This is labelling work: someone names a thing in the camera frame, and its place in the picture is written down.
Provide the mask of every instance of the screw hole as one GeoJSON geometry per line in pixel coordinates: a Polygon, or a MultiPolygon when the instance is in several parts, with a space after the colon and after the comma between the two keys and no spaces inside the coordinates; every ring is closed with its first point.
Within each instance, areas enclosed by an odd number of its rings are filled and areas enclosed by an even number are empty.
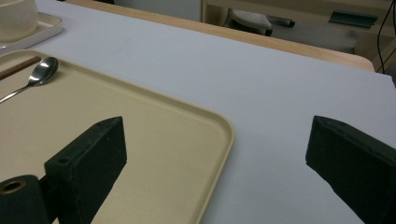
{"type": "Polygon", "coordinates": [[[60,158],[60,159],[58,160],[59,163],[67,163],[67,162],[69,162],[69,161],[70,161],[70,158],[68,158],[68,157],[63,157],[63,158],[60,158]]]}
{"type": "Polygon", "coordinates": [[[14,180],[11,181],[7,184],[5,184],[4,186],[0,187],[0,194],[9,194],[12,192],[15,192],[21,188],[23,188],[23,186],[26,185],[26,182],[24,180],[14,180]]]}

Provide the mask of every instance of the wooden stick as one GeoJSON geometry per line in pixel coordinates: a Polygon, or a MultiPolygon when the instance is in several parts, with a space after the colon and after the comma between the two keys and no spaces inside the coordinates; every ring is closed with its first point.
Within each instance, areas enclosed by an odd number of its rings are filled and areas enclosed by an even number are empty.
{"type": "Polygon", "coordinates": [[[11,76],[11,75],[13,75],[13,74],[15,74],[15,73],[27,68],[27,67],[29,67],[30,65],[32,65],[34,63],[38,63],[40,61],[41,61],[41,58],[34,57],[34,58],[26,60],[26,61],[24,61],[22,63],[18,63],[17,65],[14,65],[14,66],[12,66],[12,67],[0,72],[0,80],[4,79],[6,77],[9,77],[9,76],[11,76]]]}

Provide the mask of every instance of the plastic tray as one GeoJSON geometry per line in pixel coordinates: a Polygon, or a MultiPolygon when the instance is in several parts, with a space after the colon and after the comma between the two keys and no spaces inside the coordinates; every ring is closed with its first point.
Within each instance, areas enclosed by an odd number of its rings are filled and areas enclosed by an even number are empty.
{"type": "MultiPolygon", "coordinates": [[[[0,71],[34,56],[0,57],[0,71]]],[[[26,85],[34,65],[0,81],[26,85]]],[[[93,223],[198,223],[233,143],[218,114],[60,60],[53,80],[0,104],[0,180],[44,162],[95,122],[123,116],[128,161],[93,223]]]]}
{"type": "Polygon", "coordinates": [[[38,13],[38,25],[35,32],[15,42],[0,42],[0,55],[18,49],[27,49],[43,40],[59,34],[64,28],[60,18],[38,13]]]}

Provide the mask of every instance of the white table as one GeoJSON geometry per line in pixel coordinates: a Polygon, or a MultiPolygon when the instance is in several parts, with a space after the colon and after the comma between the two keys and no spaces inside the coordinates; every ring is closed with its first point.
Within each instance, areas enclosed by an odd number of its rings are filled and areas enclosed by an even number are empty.
{"type": "Polygon", "coordinates": [[[361,220],[304,155],[312,118],[339,119],[396,147],[390,77],[53,0],[64,31],[32,49],[219,112],[236,140],[203,223],[361,220]]]}

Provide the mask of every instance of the metal spoon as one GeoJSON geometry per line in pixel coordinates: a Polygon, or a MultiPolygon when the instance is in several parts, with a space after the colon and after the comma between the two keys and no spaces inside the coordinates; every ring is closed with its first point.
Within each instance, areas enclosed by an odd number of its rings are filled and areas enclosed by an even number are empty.
{"type": "Polygon", "coordinates": [[[49,57],[43,59],[35,67],[35,70],[33,70],[32,75],[29,76],[29,82],[27,83],[27,85],[1,98],[0,104],[8,100],[9,98],[13,97],[14,95],[22,91],[26,91],[31,87],[37,87],[46,84],[57,70],[58,70],[58,60],[56,60],[56,58],[49,57]]]}

